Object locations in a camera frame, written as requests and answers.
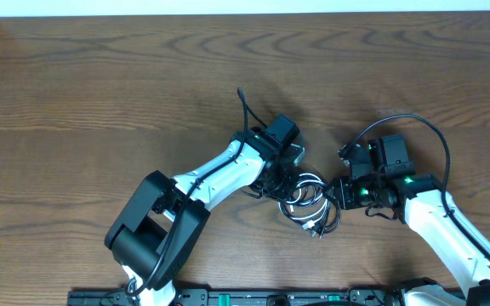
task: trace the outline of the wood grain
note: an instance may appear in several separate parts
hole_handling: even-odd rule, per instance
[[[103,237],[140,180],[189,171],[242,128],[243,85],[266,121],[302,129],[307,167],[370,122],[414,112],[442,128],[450,191],[490,239],[490,13],[0,19],[0,304],[61,305],[125,281]],[[422,172],[442,147],[404,133]],[[165,226],[168,222],[155,216]],[[214,288],[456,286],[408,227],[344,212],[312,239],[273,201],[235,194],[214,211],[179,281]]]

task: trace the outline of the white arm segment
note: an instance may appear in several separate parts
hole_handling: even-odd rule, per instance
[[[449,193],[446,199],[450,209],[454,210],[455,218],[490,252],[490,242],[460,212]],[[479,286],[479,281],[490,280],[490,262],[466,239],[453,221],[444,216],[446,212],[439,190],[421,192],[406,201],[406,223],[432,247],[468,297],[471,287]]]
[[[196,179],[232,158],[239,149],[240,144],[241,141],[234,140],[230,143],[228,149],[205,165],[187,174],[174,176],[173,179],[177,182],[175,186],[186,194]],[[250,145],[245,144],[242,153],[236,161],[207,177],[194,190],[191,199],[202,201],[205,203],[205,208],[211,211],[232,192],[252,184],[262,172],[264,164],[265,161],[260,158],[260,153]]]
[[[175,185],[180,191],[186,194],[196,179],[211,169],[232,158],[241,141],[234,140],[222,154],[204,164],[194,171],[173,177],[177,182]],[[200,200],[205,204],[205,208],[211,211],[217,204],[223,201],[232,192],[252,184],[264,169],[265,161],[260,158],[260,153],[250,145],[243,146],[242,153],[236,159],[216,173],[207,177],[200,186],[192,192],[192,200]],[[169,211],[164,211],[164,215],[171,221],[175,216]],[[135,289],[139,288],[142,280],[129,267],[124,266],[124,271],[130,279],[135,278]],[[155,291],[153,289],[144,290],[140,293],[140,306],[168,306],[175,298],[175,288],[170,281],[164,288]]]
[[[413,288],[404,294],[406,306],[465,306],[466,302],[451,295],[438,285]]]

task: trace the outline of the black cable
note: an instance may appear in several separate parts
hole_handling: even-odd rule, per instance
[[[291,190],[291,196],[285,201],[279,201],[279,210],[281,210],[283,216],[290,219],[304,230],[307,230],[312,234],[317,233],[322,238],[323,235],[335,231],[338,228],[341,220],[339,205],[336,205],[327,199],[325,199],[325,201],[322,200],[324,199],[322,192],[325,187],[326,184],[315,174],[301,173],[298,181],[296,182],[296,187]],[[312,190],[312,196],[308,197],[308,192],[310,192],[310,190]],[[299,192],[299,195],[294,197],[293,194],[297,191]],[[323,205],[323,207],[314,213],[300,217],[294,216],[287,208],[306,208],[315,207],[317,205]],[[331,206],[336,208],[336,213],[333,220],[328,223]],[[313,222],[313,225],[307,227],[306,225],[309,222]]]
[[[241,192],[244,193],[247,196],[252,197],[253,199],[256,199],[256,200],[259,200],[259,199],[262,198],[262,196],[264,196],[264,190],[263,189],[261,189],[260,192],[257,195],[255,195],[252,192],[247,192],[245,190],[241,190]]]
[[[396,219],[398,219],[398,216],[396,216],[396,213],[394,213],[392,215],[392,217],[389,217],[386,214],[381,213],[381,212],[377,212],[375,214],[370,214],[370,210],[372,208],[377,208],[377,207],[374,207],[374,206],[375,206],[375,203],[372,204],[372,205],[370,205],[370,206],[368,206],[366,208],[366,210],[364,211],[364,214],[366,215],[366,217],[370,217],[370,218],[372,218],[372,217],[381,217],[381,218],[385,218],[385,219],[390,220],[390,221],[395,221]]]
[[[358,287],[363,287],[363,288],[366,288],[368,289],[369,291],[372,292],[373,296],[375,297],[376,300],[378,300],[378,303],[379,305],[381,306],[384,306],[385,305],[385,302],[383,302],[381,300],[381,298],[378,297],[377,293],[375,293],[375,291],[372,289],[372,287],[370,287],[369,285],[354,285],[354,286],[350,286],[349,289],[347,289],[347,292],[345,293],[345,295],[347,296],[347,299],[350,301],[350,292],[353,290],[353,289],[357,289]]]
[[[243,89],[242,87],[238,87],[237,88],[237,96],[239,97],[239,99],[245,103],[245,94],[243,93]],[[247,107],[247,111],[249,112],[249,114],[251,114],[251,116],[257,121],[259,122],[264,128],[267,128],[268,125],[265,124],[258,116],[256,116],[256,114],[253,112],[253,110],[251,110],[250,107],[248,107],[248,105],[245,103],[246,107]]]
[[[226,167],[230,163],[235,162],[236,159],[239,157],[239,155],[242,153],[243,146],[245,145],[245,138],[246,138],[247,131],[248,131],[248,107],[247,107],[247,103],[245,103],[245,98],[243,96],[243,89],[241,87],[237,88],[237,95],[239,96],[239,99],[242,101],[242,105],[243,105],[243,138],[242,138],[241,144],[239,145],[239,149],[237,149],[236,154],[231,159],[221,163],[217,167],[206,172],[200,178],[197,178],[196,181],[194,182],[194,184],[192,184],[192,186],[188,189],[188,192],[186,193],[186,196],[181,203],[181,208],[180,208],[179,212],[177,213],[177,215],[175,216],[174,223],[173,223],[171,229],[169,230],[169,233],[168,233],[168,236],[166,239],[166,243],[164,243],[162,252],[160,253],[160,258],[158,259],[157,263],[154,265],[154,268],[152,269],[151,274],[149,275],[149,277],[145,281],[143,281],[143,284],[137,290],[135,290],[133,292],[129,291],[128,286],[126,286],[125,293],[127,296],[137,297],[140,293],[142,293],[147,288],[147,286],[149,286],[152,279],[154,278],[154,275],[162,266],[163,261],[166,258],[166,255],[168,254],[169,246],[171,245],[171,242],[172,242],[174,235],[175,235],[176,226],[174,226],[174,225],[177,224],[181,220],[183,212],[185,211],[186,207],[188,206],[188,202],[189,202],[190,197],[191,197],[192,193],[194,192],[194,190],[196,190],[196,188],[203,182],[203,180],[206,179],[207,177],[209,177],[211,174],[216,173],[217,171],[219,171],[223,167]]]
[[[342,157],[346,157],[346,155],[349,153],[349,149],[352,148],[356,142],[365,134],[367,133],[370,129],[373,127],[377,126],[380,123],[387,122],[390,120],[398,119],[398,118],[413,118],[416,120],[421,121],[422,123],[426,124],[430,129],[432,129],[440,138],[440,141],[442,142],[443,149],[445,150],[446,153],[446,169],[445,173],[443,174],[443,180],[442,180],[442,188],[440,190],[441,196],[442,196],[442,205],[444,210],[446,211],[447,216],[453,221],[455,226],[460,230],[461,233],[476,247],[480,253],[485,256],[485,258],[490,262],[490,252],[486,250],[480,242],[476,240],[476,238],[471,235],[468,230],[464,228],[464,226],[455,218],[454,216],[454,210],[449,208],[449,205],[447,204],[447,199],[446,199],[446,193],[447,193],[447,182],[449,181],[449,170],[451,168],[451,156],[449,154],[449,147],[447,146],[447,142],[445,138],[443,137],[442,132],[432,123],[428,122],[426,119],[424,119],[421,116],[417,116],[414,114],[400,114],[400,115],[394,115],[394,116],[388,116],[384,119],[381,119],[377,122],[374,122],[371,124],[369,127],[366,127],[358,136],[356,136],[353,141],[351,141],[349,144],[347,144],[343,149],[342,149]]]

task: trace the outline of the white wall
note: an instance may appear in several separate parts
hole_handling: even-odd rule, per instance
[[[490,10],[490,0],[0,0],[0,17]]]

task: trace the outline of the cable bundle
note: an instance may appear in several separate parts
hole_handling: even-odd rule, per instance
[[[298,196],[294,197],[294,195],[291,195],[287,200],[279,202],[279,209],[285,217],[301,226],[304,230],[309,231],[312,236],[319,234],[319,238],[322,238],[324,234],[335,231],[340,221],[339,205],[324,199],[322,195],[325,187],[326,184],[315,174],[301,173],[294,190],[294,193],[298,192]],[[295,207],[315,207],[320,203],[322,204],[319,209],[312,214],[298,217],[294,215]],[[329,224],[328,218],[332,206],[336,208],[336,215]]]

